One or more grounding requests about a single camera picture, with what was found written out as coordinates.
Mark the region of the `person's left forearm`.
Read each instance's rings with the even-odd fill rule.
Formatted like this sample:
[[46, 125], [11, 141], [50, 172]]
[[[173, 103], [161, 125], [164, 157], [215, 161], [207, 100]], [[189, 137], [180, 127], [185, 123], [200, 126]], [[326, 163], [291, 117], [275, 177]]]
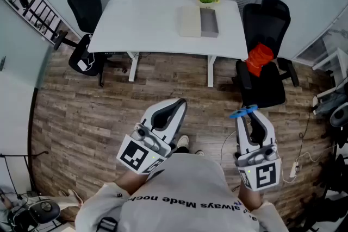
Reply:
[[123, 175], [119, 176], [114, 183], [127, 191], [129, 195], [132, 195], [143, 186], [148, 176], [149, 175], [136, 174], [131, 170], [127, 170]]

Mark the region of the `white wall shelf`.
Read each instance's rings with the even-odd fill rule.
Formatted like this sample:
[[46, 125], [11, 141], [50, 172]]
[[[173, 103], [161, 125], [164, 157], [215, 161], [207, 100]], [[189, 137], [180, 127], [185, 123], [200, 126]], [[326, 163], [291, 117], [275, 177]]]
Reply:
[[50, 43], [61, 33], [62, 20], [46, 0], [4, 0], [12, 10]]

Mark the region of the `blue scissors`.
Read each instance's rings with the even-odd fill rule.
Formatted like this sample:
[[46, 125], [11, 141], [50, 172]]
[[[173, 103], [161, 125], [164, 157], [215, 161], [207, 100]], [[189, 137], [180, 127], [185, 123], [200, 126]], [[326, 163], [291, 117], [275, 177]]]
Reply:
[[249, 115], [256, 111], [258, 109], [257, 105], [249, 105], [249, 106], [244, 106], [239, 110], [234, 111], [233, 113], [230, 114], [230, 118], [238, 118], [238, 117], [244, 117], [245, 115]]

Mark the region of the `person's right forearm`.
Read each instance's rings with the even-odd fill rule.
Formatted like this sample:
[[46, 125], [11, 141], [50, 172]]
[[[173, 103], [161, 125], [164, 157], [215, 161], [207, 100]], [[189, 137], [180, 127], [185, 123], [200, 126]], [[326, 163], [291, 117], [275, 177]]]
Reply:
[[243, 181], [240, 183], [238, 198], [249, 211], [259, 209], [263, 203], [260, 193], [248, 189]]

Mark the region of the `black metal stand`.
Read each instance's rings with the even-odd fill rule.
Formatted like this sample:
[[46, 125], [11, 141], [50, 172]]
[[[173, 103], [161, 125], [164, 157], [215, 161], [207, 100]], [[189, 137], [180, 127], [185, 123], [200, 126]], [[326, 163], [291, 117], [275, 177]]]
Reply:
[[32, 161], [39, 156], [48, 154], [48, 151], [36, 154], [0, 153], [0, 186], [4, 186], [5, 192], [16, 195], [36, 190]]

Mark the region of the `black office chair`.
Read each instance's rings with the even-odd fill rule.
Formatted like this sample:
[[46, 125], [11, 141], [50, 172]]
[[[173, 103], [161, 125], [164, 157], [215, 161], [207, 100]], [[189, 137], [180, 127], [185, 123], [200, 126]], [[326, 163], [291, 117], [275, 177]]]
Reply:
[[[103, 53], [92, 53], [88, 50], [92, 34], [102, 15], [101, 0], [67, 0], [67, 3], [76, 18], [79, 29], [86, 34], [78, 43], [75, 43], [66, 38], [67, 32], [61, 32], [54, 43], [54, 50], [58, 50], [63, 43], [72, 46], [74, 51], [69, 58], [69, 66], [83, 75], [98, 76], [98, 85], [104, 87], [102, 81], [104, 66], [113, 62]], [[83, 60], [87, 65], [86, 71], [83, 72], [78, 67], [79, 60]]]
[[290, 21], [289, 8], [280, 0], [262, 0], [259, 4], [244, 6], [243, 27], [248, 54], [260, 42], [273, 51], [274, 59], [262, 67], [260, 77], [248, 71], [246, 61], [237, 61], [237, 75], [232, 82], [239, 86], [243, 106], [255, 104], [259, 108], [268, 108], [283, 104], [283, 80], [289, 78], [294, 87], [299, 86], [293, 63], [278, 57]]

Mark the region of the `white power strip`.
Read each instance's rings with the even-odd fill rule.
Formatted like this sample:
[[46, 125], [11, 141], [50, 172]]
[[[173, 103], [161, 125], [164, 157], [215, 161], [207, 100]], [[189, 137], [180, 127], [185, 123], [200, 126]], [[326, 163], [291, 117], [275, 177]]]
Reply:
[[299, 163], [296, 161], [293, 163], [289, 177], [290, 178], [295, 178], [297, 173], [300, 171], [301, 167], [299, 165]]

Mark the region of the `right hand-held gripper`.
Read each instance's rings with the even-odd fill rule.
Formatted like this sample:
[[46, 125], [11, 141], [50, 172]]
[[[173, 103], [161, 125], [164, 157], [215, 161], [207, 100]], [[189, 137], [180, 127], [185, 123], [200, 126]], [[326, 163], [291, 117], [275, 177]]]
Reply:
[[[237, 150], [235, 165], [247, 189], [260, 191], [278, 185], [281, 159], [277, 154], [275, 129], [272, 123], [258, 110], [248, 114], [252, 132], [249, 135], [244, 116], [236, 118]], [[253, 143], [262, 147], [252, 151]]]

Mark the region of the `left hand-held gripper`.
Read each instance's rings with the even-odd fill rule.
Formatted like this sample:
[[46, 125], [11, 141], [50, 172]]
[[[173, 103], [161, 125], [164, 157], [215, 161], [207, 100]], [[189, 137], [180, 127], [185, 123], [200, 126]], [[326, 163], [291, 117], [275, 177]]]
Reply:
[[170, 157], [187, 111], [184, 98], [173, 98], [150, 106], [125, 135], [117, 159], [136, 174], [150, 174]]

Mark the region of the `person's white printed shirt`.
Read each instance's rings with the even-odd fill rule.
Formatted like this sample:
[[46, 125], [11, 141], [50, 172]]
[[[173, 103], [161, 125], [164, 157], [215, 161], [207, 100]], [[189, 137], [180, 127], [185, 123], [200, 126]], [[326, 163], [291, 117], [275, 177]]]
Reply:
[[175, 153], [132, 195], [104, 184], [81, 207], [77, 232], [288, 232], [275, 206], [265, 200], [249, 211], [227, 185], [222, 167], [195, 154]]

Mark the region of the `white side table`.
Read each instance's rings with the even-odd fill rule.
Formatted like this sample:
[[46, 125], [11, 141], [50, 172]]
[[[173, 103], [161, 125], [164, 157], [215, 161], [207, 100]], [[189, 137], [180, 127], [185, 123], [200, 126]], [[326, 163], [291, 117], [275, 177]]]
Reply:
[[348, 54], [337, 48], [328, 57], [314, 65], [312, 70], [329, 71], [330, 77], [334, 79], [334, 86], [337, 86], [348, 77]]

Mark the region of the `grey tray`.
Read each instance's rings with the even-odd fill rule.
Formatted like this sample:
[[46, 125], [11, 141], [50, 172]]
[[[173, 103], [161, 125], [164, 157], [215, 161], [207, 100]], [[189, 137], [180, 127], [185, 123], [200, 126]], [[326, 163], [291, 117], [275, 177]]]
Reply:
[[201, 37], [217, 38], [219, 35], [218, 22], [214, 9], [201, 8]]

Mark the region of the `beige tray lid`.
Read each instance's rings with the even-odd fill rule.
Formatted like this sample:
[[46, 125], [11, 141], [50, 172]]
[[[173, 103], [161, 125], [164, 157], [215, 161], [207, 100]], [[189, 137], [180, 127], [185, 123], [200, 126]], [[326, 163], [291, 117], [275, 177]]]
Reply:
[[182, 6], [179, 34], [183, 37], [201, 37], [201, 14], [198, 6]]

